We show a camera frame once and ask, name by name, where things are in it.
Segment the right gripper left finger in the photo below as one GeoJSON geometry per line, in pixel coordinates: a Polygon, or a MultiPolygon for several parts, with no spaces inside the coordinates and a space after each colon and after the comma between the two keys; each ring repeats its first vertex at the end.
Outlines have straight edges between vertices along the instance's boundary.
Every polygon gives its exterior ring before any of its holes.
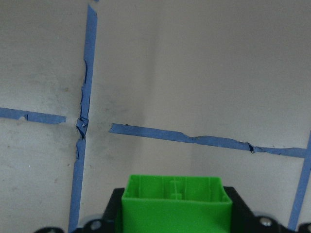
{"type": "Polygon", "coordinates": [[[103,233],[122,233],[122,201],[124,188],[115,188],[102,216],[103,233]]]}

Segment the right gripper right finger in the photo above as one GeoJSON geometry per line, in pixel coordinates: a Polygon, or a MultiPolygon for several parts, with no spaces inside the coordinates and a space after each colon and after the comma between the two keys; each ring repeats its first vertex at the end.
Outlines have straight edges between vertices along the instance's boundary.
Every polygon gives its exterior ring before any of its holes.
{"type": "Polygon", "coordinates": [[[224,190],[232,200],[231,233],[255,233],[255,215],[234,187],[224,186],[224,190]]]}

